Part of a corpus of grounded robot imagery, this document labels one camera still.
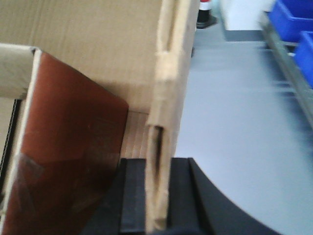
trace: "metal shelf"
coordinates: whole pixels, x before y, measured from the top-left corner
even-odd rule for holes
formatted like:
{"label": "metal shelf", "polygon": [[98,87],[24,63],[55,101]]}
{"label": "metal shelf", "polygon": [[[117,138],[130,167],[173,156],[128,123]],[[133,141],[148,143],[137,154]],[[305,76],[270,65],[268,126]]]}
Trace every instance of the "metal shelf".
{"label": "metal shelf", "polygon": [[313,90],[302,75],[298,66],[290,56],[289,47],[297,44],[284,42],[280,39],[272,26],[267,12],[264,12],[261,19],[263,35],[286,78],[291,82],[296,91],[296,97],[313,128]]}

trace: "corrugated cardboard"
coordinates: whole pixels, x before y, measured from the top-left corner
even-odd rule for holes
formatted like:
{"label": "corrugated cardboard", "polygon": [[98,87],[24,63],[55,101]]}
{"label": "corrugated cardboard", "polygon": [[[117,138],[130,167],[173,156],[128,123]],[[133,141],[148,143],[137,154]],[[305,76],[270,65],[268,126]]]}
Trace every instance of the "corrugated cardboard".
{"label": "corrugated cardboard", "polygon": [[198,0],[0,1],[0,42],[38,46],[129,103],[121,154],[148,158],[148,232],[165,228],[198,8]]}

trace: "red and white cone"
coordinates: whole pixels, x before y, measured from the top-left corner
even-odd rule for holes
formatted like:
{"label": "red and white cone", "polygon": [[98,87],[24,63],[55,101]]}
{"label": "red and white cone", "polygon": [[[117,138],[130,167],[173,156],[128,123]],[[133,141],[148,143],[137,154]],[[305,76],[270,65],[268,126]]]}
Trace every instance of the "red and white cone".
{"label": "red and white cone", "polygon": [[215,24],[216,18],[211,15],[211,11],[211,0],[201,0],[198,12],[197,28],[206,28],[212,24]]}

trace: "brown panel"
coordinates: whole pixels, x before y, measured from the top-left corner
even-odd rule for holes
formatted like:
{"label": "brown panel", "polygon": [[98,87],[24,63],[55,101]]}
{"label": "brown panel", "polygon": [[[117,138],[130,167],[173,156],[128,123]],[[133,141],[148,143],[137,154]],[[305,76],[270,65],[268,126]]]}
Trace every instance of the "brown panel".
{"label": "brown panel", "polygon": [[114,177],[128,105],[43,53],[29,109],[3,234],[76,234]]}

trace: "blue storage bin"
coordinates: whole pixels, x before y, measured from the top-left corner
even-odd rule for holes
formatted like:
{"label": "blue storage bin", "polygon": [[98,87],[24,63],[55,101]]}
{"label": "blue storage bin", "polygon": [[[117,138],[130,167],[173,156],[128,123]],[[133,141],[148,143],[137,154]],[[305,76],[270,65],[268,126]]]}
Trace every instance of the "blue storage bin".
{"label": "blue storage bin", "polygon": [[296,64],[313,88],[313,32],[301,32],[301,40],[294,53]]}
{"label": "blue storage bin", "polygon": [[298,42],[301,31],[313,31],[313,0],[277,0],[269,18],[283,41]]}

